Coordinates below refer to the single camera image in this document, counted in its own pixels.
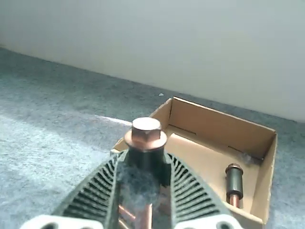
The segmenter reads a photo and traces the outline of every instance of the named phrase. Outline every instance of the gray carpet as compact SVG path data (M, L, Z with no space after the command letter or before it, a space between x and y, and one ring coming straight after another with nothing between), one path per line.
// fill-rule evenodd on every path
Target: gray carpet
M303 228L305 124L4 49L0 49L0 228L17 229L31 217L50 213L106 159L129 129L124 121L149 115L173 95L277 130L267 228Z

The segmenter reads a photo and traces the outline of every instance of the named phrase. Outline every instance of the cardboard box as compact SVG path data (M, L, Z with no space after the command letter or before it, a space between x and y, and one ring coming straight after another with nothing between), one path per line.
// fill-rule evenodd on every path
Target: cardboard box
M177 155L206 181L245 229L261 229L269 218L277 134L275 130L174 97L151 117L168 135L165 149ZM123 139L113 152L127 148ZM247 163L248 154L258 163ZM225 169L244 170L240 209L226 202Z

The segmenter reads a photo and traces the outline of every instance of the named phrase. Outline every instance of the bolt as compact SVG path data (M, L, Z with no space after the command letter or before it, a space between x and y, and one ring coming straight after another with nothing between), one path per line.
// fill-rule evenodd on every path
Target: bolt
M132 129L125 135L128 146L139 150L152 150L165 145L166 134L161 130L161 123L154 118L141 117L132 122Z
M243 169L239 164L229 164L225 169L226 173L226 194L229 203L236 208L240 207L240 200L244 197L243 191Z

